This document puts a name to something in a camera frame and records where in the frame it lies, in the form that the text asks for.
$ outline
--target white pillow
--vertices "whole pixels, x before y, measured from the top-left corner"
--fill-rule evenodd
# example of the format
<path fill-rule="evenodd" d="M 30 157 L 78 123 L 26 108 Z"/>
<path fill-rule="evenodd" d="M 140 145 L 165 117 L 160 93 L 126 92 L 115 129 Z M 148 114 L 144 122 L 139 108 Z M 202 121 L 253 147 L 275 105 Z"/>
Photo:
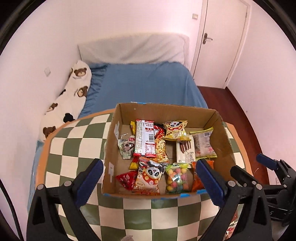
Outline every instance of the white pillow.
<path fill-rule="evenodd" d="M 78 44 L 87 64 L 180 62 L 189 67 L 189 37 L 177 33 L 146 33 L 98 39 Z"/>

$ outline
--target blue bed sheet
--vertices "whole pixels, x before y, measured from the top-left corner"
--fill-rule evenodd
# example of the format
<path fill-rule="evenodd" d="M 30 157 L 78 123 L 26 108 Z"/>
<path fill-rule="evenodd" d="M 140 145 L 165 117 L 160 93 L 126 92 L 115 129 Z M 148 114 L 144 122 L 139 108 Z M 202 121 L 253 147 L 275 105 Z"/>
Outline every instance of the blue bed sheet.
<path fill-rule="evenodd" d="M 115 108 L 121 102 L 177 104 L 207 108 L 188 71 L 180 63 L 93 64 L 86 103 L 79 118 Z M 37 143 L 28 209 L 35 192 L 35 173 L 43 143 Z"/>

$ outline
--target green and white checkered rug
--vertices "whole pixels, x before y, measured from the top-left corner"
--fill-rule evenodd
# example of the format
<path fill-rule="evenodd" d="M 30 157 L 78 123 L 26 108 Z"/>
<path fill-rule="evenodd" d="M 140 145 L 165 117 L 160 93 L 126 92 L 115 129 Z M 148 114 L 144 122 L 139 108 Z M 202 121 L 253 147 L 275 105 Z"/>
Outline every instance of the green and white checkered rug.
<path fill-rule="evenodd" d="M 104 159 L 111 120 L 112 113 L 76 120 L 55 135 L 46 165 L 46 187 L 73 180 L 94 158 Z M 236 163 L 244 168 L 238 146 L 225 129 Z M 155 200 L 114 198 L 101 194 L 101 183 L 102 178 L 80 209 L 102 241 L 120 241 L 127 235 L 132 235 L 134 241 L 198 240 L 218 212 L 207 194 Z M 61 205 L 58 212 L 69 238 L 77 240 Z"/>

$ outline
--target white wall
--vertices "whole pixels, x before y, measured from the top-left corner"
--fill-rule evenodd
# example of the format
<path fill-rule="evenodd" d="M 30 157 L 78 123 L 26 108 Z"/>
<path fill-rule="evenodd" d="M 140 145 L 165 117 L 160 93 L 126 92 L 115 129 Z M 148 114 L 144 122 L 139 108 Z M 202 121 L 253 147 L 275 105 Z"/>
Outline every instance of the white wall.
<path fill-rule="evenodd" d="M 0 177 L 24 236 L 40 119 L 80 57 L 77 43 L 135 32 L 183 33 L 190 37 L 191 66 L 199 28 L 192 13 L 200 16 L 201 5 L 202 0 L 47 0 L 13 35 L 0 56 Z M 0 209 L 15 230 L 2 195 Z"/>
<path fill-rule="evenodd" d="M 296 168 L 296 51 L 256 3 L 228 88 L 245 111 L 262 148 Z M 269 172 L 275 184 L 274 172 Z"/>

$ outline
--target light switch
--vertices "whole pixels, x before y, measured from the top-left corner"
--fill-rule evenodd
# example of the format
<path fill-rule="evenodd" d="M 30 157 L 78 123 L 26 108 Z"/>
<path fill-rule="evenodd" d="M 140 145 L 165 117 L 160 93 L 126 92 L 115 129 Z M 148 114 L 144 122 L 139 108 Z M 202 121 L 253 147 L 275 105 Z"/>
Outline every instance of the light switch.
<path fill-rule="evenodd" d="M 193 14 L 192 14 L 192 19 L 198 19 L 198 14 L 193 13 Z"/>
<path fill-rule="evenodd" d="M 46 77 L 48 77 L 48 76 L 50 75 L 51 71 L 50 71 L 49 67 L 47 67 L 47 68 L 44 70 L 44 73 L 45 73 Z"/>

